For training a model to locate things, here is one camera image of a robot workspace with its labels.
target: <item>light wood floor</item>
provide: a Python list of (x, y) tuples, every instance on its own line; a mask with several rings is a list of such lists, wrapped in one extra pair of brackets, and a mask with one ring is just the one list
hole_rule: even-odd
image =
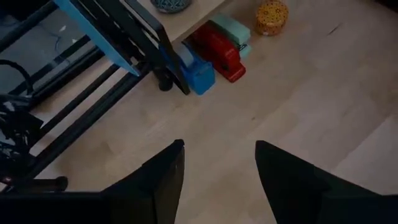
[[(67, 175), (70, 190), (101, 190), (182, 138), (177, 223), (275, 223), (254, 162), (254, 143), (263, 139), (375, 192), (397, 194), (398, 14), (367, 0), (288, 5), (283, 34), (252, 34), (248, 72), (237, 83), (218, 76), (199, 97), (176, 88), (162, 93), (147, 77), (42, 176)], [(252, 26), (249, 3), (226, 10)], [(48, 118), (61, 103), (49, 105), (37, 114)]]

